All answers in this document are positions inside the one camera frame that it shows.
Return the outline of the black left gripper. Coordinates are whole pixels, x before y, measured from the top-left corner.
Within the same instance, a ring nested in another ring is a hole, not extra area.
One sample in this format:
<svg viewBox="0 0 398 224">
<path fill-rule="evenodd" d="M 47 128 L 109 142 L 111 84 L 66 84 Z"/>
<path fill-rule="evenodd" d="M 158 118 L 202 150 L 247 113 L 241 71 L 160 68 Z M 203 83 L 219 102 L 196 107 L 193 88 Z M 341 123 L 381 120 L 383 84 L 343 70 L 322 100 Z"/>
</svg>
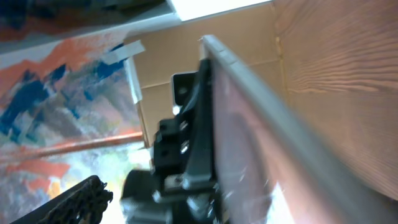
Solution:
<svg viewBox="0 0 398 224">
<path fill-rule="evenodd" d="M 222 223 L 213 158 L 211 60 L 176 73 L 173 118 L 159 121 L 151 170 L 132 170 L 120 199 L 126 223 Z"/>
</svg>

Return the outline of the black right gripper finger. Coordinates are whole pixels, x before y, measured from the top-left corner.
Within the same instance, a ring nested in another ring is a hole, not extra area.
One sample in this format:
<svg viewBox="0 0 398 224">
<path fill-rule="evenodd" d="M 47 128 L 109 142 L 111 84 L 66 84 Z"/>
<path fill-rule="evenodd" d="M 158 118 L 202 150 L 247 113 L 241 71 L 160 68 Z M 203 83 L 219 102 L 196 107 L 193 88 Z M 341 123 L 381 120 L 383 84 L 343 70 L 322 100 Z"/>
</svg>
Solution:
<svg viewBox="0 0 398 224">
<path fill-rule="evenodd" d="M 99 224 L 113 192 L 91 175 L 12 224 Z"/>
</svg>

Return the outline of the bronze Galaxy smartphone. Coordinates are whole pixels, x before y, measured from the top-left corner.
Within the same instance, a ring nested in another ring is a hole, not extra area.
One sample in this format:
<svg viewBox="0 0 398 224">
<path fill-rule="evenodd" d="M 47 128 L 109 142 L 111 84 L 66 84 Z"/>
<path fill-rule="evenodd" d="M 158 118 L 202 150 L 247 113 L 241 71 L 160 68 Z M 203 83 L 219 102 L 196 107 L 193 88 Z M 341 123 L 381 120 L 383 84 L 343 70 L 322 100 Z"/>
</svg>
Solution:
<svg viewBox="0 0 398 224">
<path fill-rule="evenodd" d="M 231 223 L 396 223 L 397 206 L 357 178 L 213 35 L 215 167 Z"/>
</svg>

